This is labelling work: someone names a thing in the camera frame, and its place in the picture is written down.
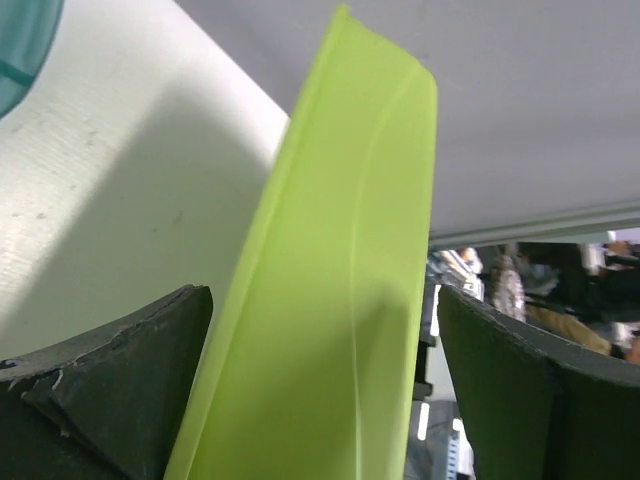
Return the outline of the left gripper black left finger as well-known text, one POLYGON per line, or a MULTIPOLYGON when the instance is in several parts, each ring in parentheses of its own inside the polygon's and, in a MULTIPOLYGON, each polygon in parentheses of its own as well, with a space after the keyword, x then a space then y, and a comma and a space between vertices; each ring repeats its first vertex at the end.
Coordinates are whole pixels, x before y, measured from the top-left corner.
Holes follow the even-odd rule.
POLYGON ((2 478, 162 478, 212 313, 210 289, 187 285, 2 360, 2 478))

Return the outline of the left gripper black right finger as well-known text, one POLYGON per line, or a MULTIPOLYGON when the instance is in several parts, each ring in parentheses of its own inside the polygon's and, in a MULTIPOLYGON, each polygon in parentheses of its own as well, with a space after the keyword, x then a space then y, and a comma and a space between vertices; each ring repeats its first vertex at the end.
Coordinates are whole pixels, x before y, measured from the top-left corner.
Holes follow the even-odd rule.
POLYGON ((439 292, 440 336, 479 479, 636 479, 639 368, 439 292))

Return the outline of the lime green plastic tub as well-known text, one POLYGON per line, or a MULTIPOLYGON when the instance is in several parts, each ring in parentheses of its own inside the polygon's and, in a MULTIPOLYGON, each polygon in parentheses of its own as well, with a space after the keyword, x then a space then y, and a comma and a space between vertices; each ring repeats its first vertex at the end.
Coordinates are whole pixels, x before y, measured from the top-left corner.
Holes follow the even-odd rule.
POLYGON ((169 479, 399 479, 437 131, 432 74, 336 9, 203 350, 169 479))

